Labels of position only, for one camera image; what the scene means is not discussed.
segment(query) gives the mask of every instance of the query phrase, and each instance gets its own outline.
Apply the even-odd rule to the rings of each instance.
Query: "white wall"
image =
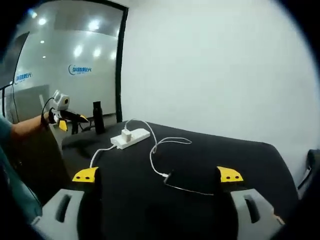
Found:
[[[297,184],[307,151],[319,146],[318,80],[303,35],[274,1],[130,6],[123,120],[272,144]]]

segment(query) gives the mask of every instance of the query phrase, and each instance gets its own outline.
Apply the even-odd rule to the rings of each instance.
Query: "black tablecloth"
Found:
[[[270,144],[213,136],[150,124],[157,140],[181,137],[190,145],[166,143],[158,147],[153,163],[161,173],[211,174],[216,166],[240,172],[246,184],[255,188],[274,207],[276,215],[287,219],[298,203],[292,176],[279,152]],[[111,146],[110,138],[121,134],[124,123],[105,134],[94,131],[72,135],[62,142],[63,159],[71,177],[88,168],[97,149]],[[129,130],[148,127],[138,121]],[[149,153],[154,139],[149,137],[124,150],[104,151],[95,159],[102,179],[102,230],[106,238],[166,238],[185,232],[201,238],[214,234],[215,208],[210,197],[187,194],[164,186],[164,178],[151,168]]]

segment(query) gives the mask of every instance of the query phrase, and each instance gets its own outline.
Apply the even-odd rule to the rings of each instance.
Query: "white power strip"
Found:
[[[128,138],[129,141],[125,141],[126,138],[124,138],[122,134],[110,138],[110,141],[113,145],[116,145],[118,149],[125,149],[150,137],[150,132],[148,132],[144,128],[135,129],[133,131],[130,131],[130,133],[131,137]]]

